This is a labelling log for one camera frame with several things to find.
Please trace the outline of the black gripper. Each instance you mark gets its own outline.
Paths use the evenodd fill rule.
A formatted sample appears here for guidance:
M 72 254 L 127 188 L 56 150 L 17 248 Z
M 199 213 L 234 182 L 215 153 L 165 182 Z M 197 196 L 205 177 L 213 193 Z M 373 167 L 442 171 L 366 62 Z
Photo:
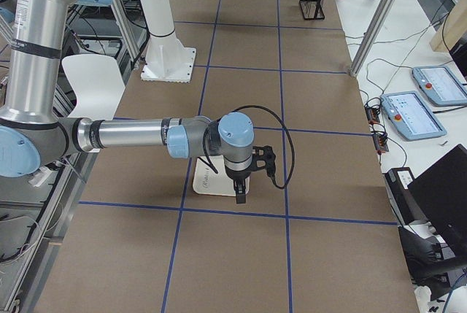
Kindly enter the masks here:
M 225 170 L 227 176 L 235 182 L 236 203 L 246 203 L 246 179 L 251 175 L 248 169 L 242 171 L 234 171 L 232 169 Z

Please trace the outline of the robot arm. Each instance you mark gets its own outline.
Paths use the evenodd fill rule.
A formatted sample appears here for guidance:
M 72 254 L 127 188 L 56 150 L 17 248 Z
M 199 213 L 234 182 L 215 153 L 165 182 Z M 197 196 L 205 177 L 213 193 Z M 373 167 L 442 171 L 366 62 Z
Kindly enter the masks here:
M 34 173 L 74 152 L 163 145 L 173 158 L 223 157 L 236 202 L 246 201 L 252 171 L 251 119 L 232 112 L 214 122 L 203 116 L 161 120 L 59 118 L 53 101 L 68 8 L 110 0 L 18 0 L 7 96 L 1 107 L 1 175 Z

